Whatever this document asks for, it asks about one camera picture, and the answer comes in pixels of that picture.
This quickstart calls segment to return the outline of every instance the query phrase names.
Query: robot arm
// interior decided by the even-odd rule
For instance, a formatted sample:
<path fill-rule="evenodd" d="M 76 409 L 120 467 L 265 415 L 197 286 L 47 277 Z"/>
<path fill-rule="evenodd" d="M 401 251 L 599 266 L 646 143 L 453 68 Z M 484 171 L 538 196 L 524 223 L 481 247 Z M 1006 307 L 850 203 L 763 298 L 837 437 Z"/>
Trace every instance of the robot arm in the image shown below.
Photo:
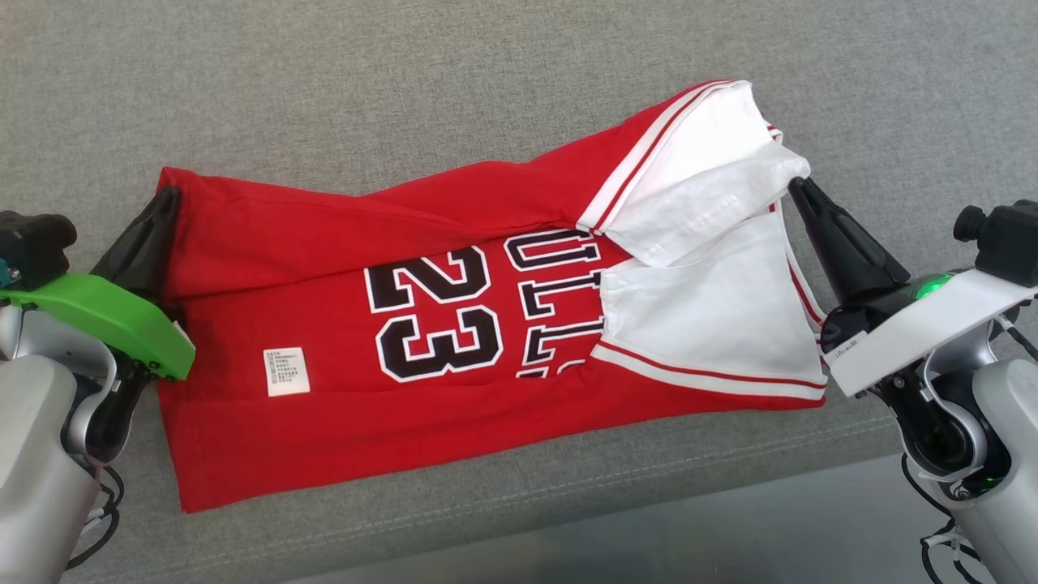
<path fill-rule="evenodd" d="M 1038 295 L 1038 203 L 967 207 L 955 235 L 979 239 L 977 269 L 912 280 L 813 180 L 790 192 L 841 303 L 824 359 L 846 395 L 873 394 L 897 418 L 918 479 L 954 518 L 934 545 L 957 546 L 957 523 L 1001 584 L 1038 582 L 1038 366 L 989 345 Z"/>
<path fill-rule="evenodd" d="M 177 203 L 159 193 L 91 274 L 65 273 L 67 219 L 0 213 L 0 581 L 58 581 L 144 388 L 190 370 L 153 304 Z"/>

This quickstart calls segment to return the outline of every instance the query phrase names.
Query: red stripe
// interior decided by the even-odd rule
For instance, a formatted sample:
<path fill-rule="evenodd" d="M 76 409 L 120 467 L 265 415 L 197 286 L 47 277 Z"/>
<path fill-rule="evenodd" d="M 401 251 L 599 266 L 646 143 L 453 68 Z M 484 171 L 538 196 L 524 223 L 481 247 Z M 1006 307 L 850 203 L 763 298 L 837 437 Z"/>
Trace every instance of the red stripe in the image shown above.
<path fill-rule="evenodd" d="M 789 266 L 789 275 L 793 278 L 793 285 L 796 286 L 796 294 L 800 296 L 800 302 L 803 303 L 804 308 L 808 309 L 808 314 L 811 315 L 811 318 L 815 319 L 815 323 L 822 325 L 825 319 L 818 316 L 814 307 L 811 306 L 811 302 L 808 300 L 808 295 L 803 290 L 803 285 L 800 283 L 800 279 L 796 277 L 796 270 L 793 269 L 792 263 Z"/>
<path fill-rule="evenodd" d="M 618 354 L 623 354 L 629 358 L 636 359 L 640 362 L 648 363 L 649 365 L 656 367 L 658 369 L 663 369 L 666 371 L 673 371 L 675 373 L 688 373 L 690 376 L 702 376 L 704 378 L 716 378 L 718 380 L 730 380 L 732 382 L 748 382 L 750 384 L 787 384 L 791 386 L 803 386 L 807 388 L 815 388 L 816 390 L 824 390 L 825 384 L 812 384 L 811 382 L 804 382 L 802 380 L 783 380 L 780 378 L 748 378 L 746 376 L 732 376 L 730 373 L 717 373 L 716 371 L 703 371 L 700 369 L 685 369 L 682 367 L 673 367 L 670 365 L 663 365 L 662 363 L 657 363 L 647 357 L 640 356 L 633 352 L 629 352 L 622 347 L 611 345 L 605 341 L 599 341 L 599 345 L 603 347 L 617 352 Z"/>
<path fill-rule="evenodd" d="M 641 160 L 638 160 L 637 165 L 634 166 L 634 169 L 631 170 L 631 173 L 627 175 L 627 179 L 624 180 L 624 184 L 620 185 L 620 189 L 617 190 L 617 192 L 612 195 L 612 200 L 609 201 L 609 205 L 605 207 L 605 212 L 602 213 L 602 216 L 599 217 L 598 222 L 595 223 L 594 227 L 595 229 L 602 228 L 602 223 L 605 222 L 606 217 L 609 216 L 609 213 L 612 212 L 612 207 L 616 206 L 617 202 L 620 200 L 621 193 L 623 193 L 624 190 L 627 189 L 627 185 L 629 185 L 631 179 L 634 178 L 634 174 L 638 173 L 638 170 L 641 168 L 641 165 L 646 163 L 646 160 L 649 159 L 649 155 L 652 154 L 652 150 L 656 148 L 656 144 L 659 143 L 659 140 L 663 137 L 663 134 L 666 133 L 667 128 L 670 128 L 671 123 L 674 123 L 674 120 L 677 119 L 679 115 L 681 115 L 681 112 L 685 111 L 685 109 L 688 106 L 695 103 L 695 100 L 700 99 L 711 85 L 715 85 L 717 83 L 731 83 L 731 82 L 732 82 L 731 79 L 715 79 L 713 81 L 705 81 L 703 83 L 700 83 L 699 85 L 695 85 L 688 90 L 689 92 L 691 92 L 694 91 L 695 89 L 700 89 L 700 92 L 691 100 L 688 100 L 688 103 L 681 106 L 681 109 L 676 111 L 674 115 L 672 115 L 671 118 L 666 120 L 666 123 L 663 124 L 663 129 L 660 130 L 659 134 L 656 135 L 656 139 L 653 140 L 652 144 L 649 145 L 649 149 L 647 149 L 645 155 L 641 156 Z"/>

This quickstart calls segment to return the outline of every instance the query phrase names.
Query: green light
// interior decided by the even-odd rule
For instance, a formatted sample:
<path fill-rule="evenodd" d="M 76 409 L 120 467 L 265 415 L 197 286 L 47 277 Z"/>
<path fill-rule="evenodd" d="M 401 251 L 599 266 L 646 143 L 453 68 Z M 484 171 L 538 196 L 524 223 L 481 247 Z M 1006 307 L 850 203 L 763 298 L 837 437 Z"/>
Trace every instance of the green light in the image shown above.
<path fill-rule="evenodd" d="M 951 279 L 951 278 L 952 278 L 952 274 L 950 274 L 950 273 L 943 273 L 943 274 L 935 275 L 935 276 L 933 276 L 933 277 L 931 277 L 929 279 L 926 279 L 926 280 L 922 281 L 919 284 L 919 288 L 916 289 L 916 300 L 917 301 L 921 301 L 923 299 L 926 299 L 930 295 L 933 295 L 933 291 L 935 289 L 937 289 L 941 285 L 948 283 L 948 280 Z"/>

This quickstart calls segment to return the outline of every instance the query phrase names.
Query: white armhole trim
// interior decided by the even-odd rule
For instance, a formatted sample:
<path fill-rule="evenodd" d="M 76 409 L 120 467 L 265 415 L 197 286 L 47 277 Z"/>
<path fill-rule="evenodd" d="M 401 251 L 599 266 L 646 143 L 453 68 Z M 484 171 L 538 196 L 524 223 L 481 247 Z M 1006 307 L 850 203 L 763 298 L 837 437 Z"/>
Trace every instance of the white armhole trim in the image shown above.
<path fill-rule="evenodd" d="M 685 110 L 694 108 L 703 102 L 712 91 L 746 84 L 748 81 L 735 81 L 723 79 L 718 81 L 708 81 L 696 85 L 678 98 L 663 110 L 663 113 L 649 126 L 649 129 L 634 144 L 634 147 L 624 157 L 624 160 L 609 174 L 609 177 L 602 184 L 595 197 L 592 198 L 588 207 L 577 221 L 577 228 L 586 231 L 599 232 L 607 222 L 608 216 L 614 214 L 626 197 L 634 189 L 635 175 L 644 171 L 648 166 L 649 159 L 654 149 L 662 142 L 666 134 L 673 133 L 677 128 L 675 121 Z"/>
<path fill-rule="evenodd" d="M 785 220 L 783 219 L 782 210 L 782 199 L 778 199 L 771 205 L 772 212 L 778 215 L 778 219 L 783 220 L 784 228 L 783 239 L 786 242 L 786 256 L 789 257 L 789 269 L 793 275 L 793 285 L 796 286 L 797 295 L 800 297 L 800 302 L 803 303 L 803 315 L 808 319 L 808 326 L 815 333 L 816 339 L 820 340 L 819 335 L 822 332 L 822 324 L 825 323 L 825 311 L 815 300 L 815 294 L 811 289 L 811 285 L 808 284 L 808 278 L 803 277 L 803 272 L 800 270 L 800 263 L 796 261 L 796 255 L 793 253 L 793 246 L 789 243 L 789 232 L 785 229 Z"/>
<path fill-rule="evenodd" d="M 646 357 L 633 350 L 620 346 L 614 339 L 603 338 L 591 353 L 591 357 L 619 365 L 638 376 L 679 386 L 740 396 L 791 397 L 820 400 L 825 396 L 825 378 L 817 380 L 792 380 L 758 378 L 722 371 L 687 369 L 666 364 Z"/>

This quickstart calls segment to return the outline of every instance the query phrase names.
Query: couch seam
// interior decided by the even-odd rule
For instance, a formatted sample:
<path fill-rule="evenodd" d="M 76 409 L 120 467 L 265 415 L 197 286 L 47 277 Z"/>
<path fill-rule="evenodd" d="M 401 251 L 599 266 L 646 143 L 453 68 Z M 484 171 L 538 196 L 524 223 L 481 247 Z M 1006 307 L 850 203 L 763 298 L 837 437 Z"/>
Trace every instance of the couch seam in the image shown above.
<path fill-rule="evenodd" d="M 666 474 L 670 474 L 670 473 L 679 472 L 679 471 L 682 471 L 682 470 L 703 468 L 703 467 L 708 467 L 708 466 L 711 466 L 711 465 L 718 465 L 718 464 L 727 463 L 727 462 L 731 462 L 731 461 L 739 461 L 739 460 L 742 460 L 742 458 L 750 458 L 750 457 L 754 457 L 754 456 L 761 456 L 761 455 L 764 455 L 764 454 L 770 454 L 770 453 L 773 453 L 773 452 L 780 452 L 782 450 L 788 450 L 792 445 L 784 445 L 784 446 L 781 446 L 781 447 L 777 447 L 777 448 L 772 448 L 770 450 L 762 450 L 762 449 L 767 449 L 770 446 L 774 446 L 774 445 L 783 444 L 783 443 L 800 442 L 800 441 L 803 441 L 804 439 L 810 439 L 812 437 L 820 437 L 822 435 L 831 435 L 834 433 L 839 433 L 841 430 L 846 430 L 848 428 L 854 428 L 854 427 L 864 426 L 864 425 L 867 425 L 867 424 L 874 424 L 875 422 L 885 422 L 885 423 L 879 424 L 879 425 L 875 425 L 875 426 L 872 426 L 872 427 L 861 428 L 861 429 L 849 432 L 849 433 L 839 434 L 839 435 L 829 437 L 829 440 L 839 439 L 839 438 L 846 438 L 846 437 L 849 437 L 849 436 L 855 436 L 855 435 L 859 435 L 859 434 L 864 434 L 864 433 L 871 433 L 871 432 L 875 432 L 875 430 L 878 430 L 878 429 L 891 427 L 891 426 L 894 425 L 892 419 L 889 416 L 877 417 L 877 418 L 872 418 L 872 419 L 869 419 L 869 420 L 863 420 L 863 421 L 859 421 L 859 422 L 854 422 L 854 423 L 851 423 L 851 424 L 845 424 L 843 426 L 837 426 L 837 427 L 834 427 L 834 428 L 829 428 L 827 430 L 817 430 L 817 432 L 814 432 L 814 433 L 807 433 L 807 434 L 803 434 L 803 435 L 798 435 L 796 437 L 790 437 L 790 438 L 775 440 L 775 441 L 771 441 L 771 442 L 767 442 L 767 443 L 762 443 L 762 444 L 758 444 L 758 445 L 753 445 L 753 446 L 735 448 L 735 449 L 727 450 L 725 452 L 718 452 L 718 453 L 714 453 L 714 454 L 702 454 L 702 455 L 698 455 L 698 456 L 690 456 L 690 457 L 682 458 L 682 460 L 679 460 L 679 461 L 672 461 L 670 463 L 660 463 L 660 464 L 657 464 L 657 465 L 649 465 L 649 466 L 640 467 L 640 468 L 637 468 L 637 469 L 630 469 L 630 470 L 626 470 L 626 471 L 618 471 L 618 472 L 614 472 L 614 473 L 608 473 L 608 474 L 605 474 L 605 475 L 599 475 L 599 476 L 595 476 L 595 477 L 589 477 L 589 478 L 585 478 L 585 479 L 580 479 L 580 480 L 575 480 L 575 481 L 568 481 L 568 482 L 564 482 L 564 483 L 559 483 L 559 484 L 554 484 L 554 485 L 549 485 L 549 486 L 545 486 L 545 488 L 523 491 L 523 492 L 515 493 L 515 494 L 511 494 L 511 495 L 504 495 L 504 496 L 500 496 L 500 497 L 494 497 L 494 498 L 490 498 L 490 499 L 484 499 L 484 500 L 480 500 L 480 501 L 473 501 L 473 502 L 469 502 L 469 503 L 463 503 L 461 505 L 453 505 L 453 506 L 448 506 L 448 507 L 441 507 L 439 509 L 433 509 L 433 510 L 430 510 L 430 511 L 422 511 L 420 513 L 412 513 L 412 515 L 409 515 L 409 516 L 402 516 L 400 518 L 393 518 L 393 519 L 389 519 L 389 520 L 381 520 L 381 521 L 377 521 L 377 522 L 371 522 L 371 523 L 366 523 L 366 524 L 362 524 L 362 525 L 358 525 L 358 526 L 353 526 L 353 527 L 349 527 L 349 528 L 344 528 L 344 529 L 338 529 L 338 530 L 334 530 L 334 531 L 329 531 L 329 532 L 325 532 L 325 533 L 321 533 L 321 534 L 307 535 L 307 536 L 303 536 L 303 537 L 296 537 L 296 538 L 293 538 L 293 539 L 288 539 L 288 540 L 284 540 L 284 541 L 279 541 L 277 544 L 266 544 L 266 545 L 261 545 L 261 546 L 254 546 L 254 547 L 250 547 L 250 548 L 236 550 L 236 551 L 233 551 L 233 552 L 223 552 L 221 554 L 215 554 L 215 555 L 207 556 L 207 557 L 203 557 L 203 558 L 197 558 L 197 559 L 193 559 L 193 560 L 175 562 L 175 563 L 166 564 L 166 565 L 162 565 L 162 566 L 157 566 L 157 567 L 152 567 L 152 568 L 136 571 L 136 572 L 128 573 L 128 574 L 112 575 L 112 576 L 107 576 L 107 577 L 100 578 L 100 579 L 86 580 L 86 581 L 84 581 L 83 584 L 101 584 L 101 583 L 104 583 L 104 582 L 110 582 L 110 581 L 118 579 L 118 578 L 130 578 L 130 577 L 136 577 L 136 576 L 143 576 L 143 575 L 147 575 L 147 574 L 152 574 L 152 573 L 156 573 L 156 572 L 162 573 L 162 574 L 152 574 L 151 576 L 146 576 L 146 577 L 144 577 L 141 580 L 137 580 L 137 582 L 146 582 L 146 581 L 149 581 L 149 580 L 155 580 L 156 578 L 159 578 L 161 576 L 168 576 L 168 575 L 177 574 L 177 573 L 179 574 L 183 574 L 183 573 L 194 572 L 196 569 L 202 569 L 202 568 L 207 568 L 207 567 L 215 567 L 215 566 L 219 566 L 219 565 L 225 565 L 225 564 L 234 563 L 234 562 L 237 562 L 237 561 L 246 561 L 246 560 L 250 560 L 250 559 L 263 557 L 264 555 L 268 555 L 268 554 L 269 555 L 281 555 L 281 554 L 290 553 L 290 552 L 294 552 L 294 551 L 305 550 L 307 548 L 312 548 L 312 547 L 316 547 L 316 546 L 322 545 L 322 544 L 329 544 L 329 543 L 336 543 L 336 541 L 346 541 L 346 540 L 349 540 L 349 539 L 352 539 L 352 538 L 355 538 L 355 537 L 359 537 L 359 536 L 362 536 L 362 535 L 372 535 L 372 534 L 376 534 L 376 533 L 386 533 L 386 532 L 395 531 L 395 530 L 399 530 L 399 529 L 405 529 L 405 528 L 409 528 L 409 527 L 416 527 L 416 526 L 419 526 L 419 525 L 427 525 L 427 524 L 438 522 L 438 521 L 444 521 L 444 520 L 448 520 L 448 519 L 455 519 L 455 518 L 459 518 L 459 517 L 464 517 L 464 516 L 472 515 L 472 513 L 480 512 L 480 511 L 489 511 L 489 510 L 502 509 L 502 508 L 506 508 L 506 507 L 511 507 L 511 506 L 519 505 L 519 504 L 522 504 L 522 503 L 528 503 L 528 502 L 531 502 L 531 501 L 539 501 L 539 500 L 543 500 L 543 499 L 550 499 L 550 498 L 553 498 L 553 497 L 562 497 L 562 496 L 565 496 L 565 495 L 572 495 L 572 494 L 580 493 L 580 492 L 583 492 L 583 491 L 591 491 L 593 489 L 602 489 L 604 486 L 610 486 L 610 485 L 618 484 L 618 483 L 621 483 L 621 482 L 624 482 L 624 481 L 627 481 L 627 480 L 630 480 L 630 481 L 644 480 L 646 478 L 652 478 L 652 477 L 662 476 L 662 475 L 666 475 Z M 824 439 L 824 438 L 818 438 L 818 439 L 815 439 L 815 440 L 809 440 L 807 442 L 802 442 L 801 444 L 798 444 L 797 446 L 807 446 L 807 445 L 811 445 L 811 444 L 817 444 L 819 442 L 823 442 L 824 440 L 826 440 L 826 439 Z M 721 457 L 721 456 L 723 456 L 725 458 L 718 458 L 716 461 L 710 461 L 710 462 L 707 462 L 707 463 L 704 463 L 704 464 L 700 464 L 700 465 L 683 466 L 683 467 L 679 467 L 677 469 L 666 469 L 667 467 L 676 467 L 676 466 L 679 466 L 679 465 L 684 465 L 686 463 L 695 463 L 695 462 L 702 461 L 704 458 L 714 458 L 714 457 Z M 578 489 L 566 489 L 566 488 L 575 486 L 575 485 L 578 485 L 578 484 L 584 484 L 584 483 L 588 483 L 588 482 L 594 482 L 594 481 L 601 481 L 601 480 L 605 480 L 605 479 L 611 479 L 613 477 L 619 477 L 619 476 L 622 476 L 622 475 L 625 476 L 625 478 L 617 479 L 617 480 L 606 480 L 606 482 L 601 482 L 599 484 L 593 484 L 593 485 L 586 485 L 586 486 L 580 486 Z M 536 497 L 528 497 L 530 495 L 537 495 L 537 494 L 543 494 L 543 493 L 547 493 L 547 494 L 546 495 L 538 495 Z M 498 503 L 498 502 L 501 502 L 501 501 L 508 501 L 510 499 L 518 499 L 518 500 L 507 502 L 507 503 L 502 503 L 502 504 L 494 504 L 494 503 Z M 456 512 L 456 511 L 460 511 L 461 509 L 466 509 L 466 508 L 469 508 L 469 507 L 476 507 L 476 508 L 469 509 L 469 510 L 466 510 L 466 511 Z M 431 519 L 427 519 L 427 520 L 420 520 L 420 521 L 409 521 L 409 520 L 418 520 L 419 518 L 425 518 L 425 517 L 429 517 L 429 516 L 441 516 L 441 517 L 435 517 L 435 518 L 431 518 Z M 389 524 L 397 524 L 397 523 L 401 523 L 401 522 L 407 522 L 407 523 L 404 523 L 402 525 L 397 525 L 397 526 L 389 525 Z M 310 543 L 310 544 L 298 545 L 298 544 L 301 544 L 303 541 L 315 540 L 315 539 L 318 539 L 319 541 L 313 541 L 313 543 Z M 260 552 L 260 553 L 252 553 L 252 554 L 246 555 L 246 556 L 241 556 L 240 555 L 240 554 L 247 554 L 249 552 Z M 216 559 L 223 558 L 223 557 L 226 557 L 226 556 L 231 556 L 231 555 L 235 556 L 235 557 L 233 557 L 230 559 L 227 559 L 227 560 L 222 560 L 222 561 L 218 561 L 218 562 L 209 562 L 208 561 L 208 560 L 216 560 Z M 175 569 L 173 572 L 165 572 L 165 571 L 167 571 L 169 568 L 182 568 L 182 569 Z"/>

